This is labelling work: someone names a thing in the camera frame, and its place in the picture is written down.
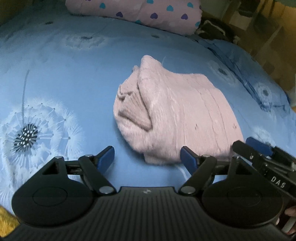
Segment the bedding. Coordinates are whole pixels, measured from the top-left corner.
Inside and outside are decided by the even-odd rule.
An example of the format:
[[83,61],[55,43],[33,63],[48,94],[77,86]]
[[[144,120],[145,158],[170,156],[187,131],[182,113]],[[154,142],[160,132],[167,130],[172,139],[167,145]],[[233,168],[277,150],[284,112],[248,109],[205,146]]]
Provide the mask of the bedding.
[[271,107],[289,109],[289,101],[283,89],[242,48],[218,40],[201,39],[199,43],[210,49],[234,72],[262,109],[266,111],[271,111]]
[[252,136],[296,156],[294,111],[263,111],[201,44],[119,19],[73,16],[60,1],[44,0],[0,27],[0,205],[13,212],[13,193],[52,157],[75,160],[109,145],[115,160],[104,175],[117,189],[177,189],[189,178],[181,164],[147,164],[114,119],[118,87],[144,55],[173,73],[205,75],[227,99],[244,140]]
[[200,0],[66,0],[73,14],[118,18],[181,35],[194,34],[202,10]]
[[242,132],[220,90],[202,74],[176,74],[144,56],[140,67],[120,85],[114,103],[118,128],[150,164],[181,162],[188,146],[230,160]]

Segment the pink fabric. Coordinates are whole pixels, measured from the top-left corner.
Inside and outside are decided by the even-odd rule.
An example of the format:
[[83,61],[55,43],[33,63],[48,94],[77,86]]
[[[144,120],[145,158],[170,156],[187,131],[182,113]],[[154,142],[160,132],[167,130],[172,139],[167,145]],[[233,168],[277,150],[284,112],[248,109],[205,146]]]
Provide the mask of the pink fabric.
[[181,35],[194,34],[200,0],[66,0],[73,14],[119,18]]
[[118,128],[151,164],[180,162],[186,145],[218,159],[232,155],[242,132],[220,90],[201,74],[176,74],[144,56],[119,87],[114,103]]

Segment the pink pillow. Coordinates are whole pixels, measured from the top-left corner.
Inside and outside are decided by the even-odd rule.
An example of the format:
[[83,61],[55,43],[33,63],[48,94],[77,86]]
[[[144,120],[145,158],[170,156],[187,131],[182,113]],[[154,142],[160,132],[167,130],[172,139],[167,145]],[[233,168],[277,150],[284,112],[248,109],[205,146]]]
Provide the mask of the pink pillow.
[[200,0],[66,0],[66,7],[73,14],[118,18],[181,35],[194,34],[202,15]]

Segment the purple heart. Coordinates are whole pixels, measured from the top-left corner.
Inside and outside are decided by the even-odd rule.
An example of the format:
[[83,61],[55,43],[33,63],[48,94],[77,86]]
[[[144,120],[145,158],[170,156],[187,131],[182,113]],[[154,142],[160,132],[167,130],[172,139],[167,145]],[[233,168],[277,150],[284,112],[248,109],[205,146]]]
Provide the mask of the purple heart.
[[122,17],[123,17],[122,12],[118,12],[118,13],[116,13],[116,16],[122,18]]
[[185,19],[185,20],[187,20],[187,19],[188,19],[187,14],[183,14],[182,17],[181,17],[181,19]]
[[153,14],[151,14],[150,18],[157,19],[158,18],[158,15],[156,13],[153,13]]

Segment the black dandelion center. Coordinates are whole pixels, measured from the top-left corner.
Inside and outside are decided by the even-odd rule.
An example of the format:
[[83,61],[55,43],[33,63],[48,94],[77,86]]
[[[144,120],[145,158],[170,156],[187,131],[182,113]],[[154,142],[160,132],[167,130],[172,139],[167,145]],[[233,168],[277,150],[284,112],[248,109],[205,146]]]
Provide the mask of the black dandelion center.
[[26,152],[37,141],[38,127],[34,124],[27,124],[17,134],[14,141],[14,149],[16,152]]

